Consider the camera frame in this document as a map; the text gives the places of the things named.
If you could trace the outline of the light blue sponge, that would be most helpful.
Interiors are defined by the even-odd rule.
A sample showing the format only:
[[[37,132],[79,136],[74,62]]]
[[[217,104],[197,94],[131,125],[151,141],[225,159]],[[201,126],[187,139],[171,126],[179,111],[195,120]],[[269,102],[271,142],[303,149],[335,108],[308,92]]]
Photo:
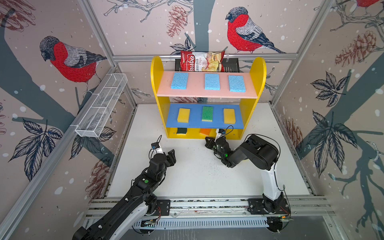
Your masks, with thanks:
[[[186,90],[188,83],[188,73],[177,72],[174,73],[171,89],[173,90]]]
[[[219,91],[220,89],[219,74],[205,74],[205,90]]]
[[[246,87],[245,87],[245,82],[244,82],[243,76],[229,75],[228,79],[229,79],[230,92],[235,92],[235,93],[245,93],[246,92]]]

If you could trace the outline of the dark green wavy sponge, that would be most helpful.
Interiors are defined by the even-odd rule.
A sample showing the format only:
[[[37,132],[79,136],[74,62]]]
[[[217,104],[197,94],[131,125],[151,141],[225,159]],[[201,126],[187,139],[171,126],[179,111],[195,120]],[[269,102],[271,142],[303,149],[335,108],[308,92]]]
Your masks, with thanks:
[[[187,131],[187,128],[177,128],[177,135],[186,135]]]

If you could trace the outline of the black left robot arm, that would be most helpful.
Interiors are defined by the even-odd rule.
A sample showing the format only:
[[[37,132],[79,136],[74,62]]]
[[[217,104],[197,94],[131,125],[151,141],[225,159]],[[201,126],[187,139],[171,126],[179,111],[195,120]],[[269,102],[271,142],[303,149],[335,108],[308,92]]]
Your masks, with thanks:
[[[150,165],[134,180],[129,191],[100,220],[88,227],[80,227],[74,240],[119,240],[134,223],[146,214],[156,211],[157,196],[154,191],[165,180],[168,167],[176,163],[175,151],[155,154]]]

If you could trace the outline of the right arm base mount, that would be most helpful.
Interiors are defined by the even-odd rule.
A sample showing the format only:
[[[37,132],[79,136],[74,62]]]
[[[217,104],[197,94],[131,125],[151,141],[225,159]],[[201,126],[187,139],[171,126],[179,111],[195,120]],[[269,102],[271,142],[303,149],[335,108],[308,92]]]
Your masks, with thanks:
[[[248,205],[248,212],[251,215],[291,214],[290,206],[283,192],[281,192],[276,200],[270,200],[265,195],[262,198],[248,199]]]

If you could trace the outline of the orange sponge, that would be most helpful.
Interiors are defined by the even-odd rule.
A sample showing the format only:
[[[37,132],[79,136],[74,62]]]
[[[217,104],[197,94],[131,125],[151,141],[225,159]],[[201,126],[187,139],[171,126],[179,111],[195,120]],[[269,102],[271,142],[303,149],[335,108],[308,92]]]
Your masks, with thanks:
[[[211,129],[200,129],[200,134],[204,136],[209,136],[211,133]]]

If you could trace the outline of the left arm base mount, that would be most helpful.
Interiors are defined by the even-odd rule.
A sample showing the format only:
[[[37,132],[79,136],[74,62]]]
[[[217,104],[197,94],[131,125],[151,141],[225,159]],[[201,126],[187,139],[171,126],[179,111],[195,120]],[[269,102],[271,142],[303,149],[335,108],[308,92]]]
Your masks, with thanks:
[[[145,216],[162,217],[170,214],[171,201],[168,199],[158,199],[157,196],[150,195],[144,203],[148,207]]]

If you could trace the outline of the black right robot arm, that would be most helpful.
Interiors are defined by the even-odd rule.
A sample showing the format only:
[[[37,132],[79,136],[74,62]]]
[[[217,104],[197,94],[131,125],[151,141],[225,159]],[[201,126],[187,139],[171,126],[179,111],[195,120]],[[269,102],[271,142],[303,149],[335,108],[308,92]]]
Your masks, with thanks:
[[[263,180],[263,207],[268,213],[279,209],[284,200],[283,190],[277,183],[275,167],[279,158],[279,150],[256,134],[249,137],[234,151],[230,149],[225,136],[217,139],[206,137],[205,147],[228,168],[234,168],[241,161],[250,160],[259,170]]]

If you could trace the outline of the yellow sponge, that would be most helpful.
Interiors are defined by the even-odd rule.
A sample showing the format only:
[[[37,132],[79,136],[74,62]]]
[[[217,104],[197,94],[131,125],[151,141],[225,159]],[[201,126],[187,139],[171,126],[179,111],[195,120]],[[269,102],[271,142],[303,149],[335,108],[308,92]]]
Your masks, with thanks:
[[[191,109],[179,108],[178,123],[189,123]]]
[[[236,123],[236,114],[234,109],[224,109],[224,123],[226,125],[233,125]]]

